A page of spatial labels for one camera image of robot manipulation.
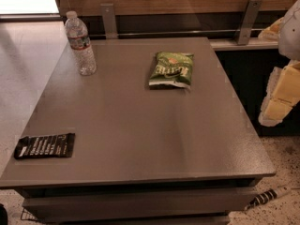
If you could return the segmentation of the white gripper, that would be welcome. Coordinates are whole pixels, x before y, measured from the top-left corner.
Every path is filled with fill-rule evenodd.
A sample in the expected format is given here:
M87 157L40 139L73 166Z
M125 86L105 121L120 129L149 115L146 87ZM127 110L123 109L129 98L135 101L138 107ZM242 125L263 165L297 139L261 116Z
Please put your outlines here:
M274 67L266 87L266 96L262 101L259 123L265 127L274 127L300 101L300 0L297 0L279 18L263 29L258 39L277 41L281 55L291 59L284 68Z

